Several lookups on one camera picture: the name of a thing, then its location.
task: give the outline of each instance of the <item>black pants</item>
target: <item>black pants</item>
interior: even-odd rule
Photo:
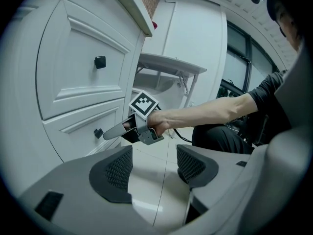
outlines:
[[[206,124],[194,128],[192,145],[231,153],[251,154],[253,147],[223,124]]]

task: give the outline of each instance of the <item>white table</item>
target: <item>white table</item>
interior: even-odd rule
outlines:
[[[190,102],[199,74],[206,72],[206,69],[203,67],[176,58],[143,52],[140,54],[138,67],[158,71],[158,83],[161,77],[161,72],[178,76],[180,80],[183,80],[183,84],[187,91],[187,99],[184,108],[186,108]],[[188,78],[192,76],[192,84],[188,90],[186,83]]]

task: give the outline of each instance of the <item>knee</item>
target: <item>knee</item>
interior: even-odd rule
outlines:
[[[224,128],[224,125],[215,124],[196,126],[192,133],[192,145],[205,149],[217,149]]]

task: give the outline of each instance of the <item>man's arm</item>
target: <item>man's arm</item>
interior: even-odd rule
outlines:
[[[167,129],[223,124],[257,111],[257,105],[251,95],[244,94],[239,97],[221,97],[190,108],[154,111],[148,117],[148,125],[161,135]]]

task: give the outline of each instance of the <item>tiled floor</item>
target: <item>tiled floor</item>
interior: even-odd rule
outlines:
[[[180,134],[191,140],[193,128],[179,129]],[[177,135],[152,145],[133,144],[133,169],[128,192],[133,197],[135,210],[156,229],[174,231],[182,226],[186,212],[189,188],[177,174],[176,144],[190,144]],[[122,140],[122,145],[129,145]]]

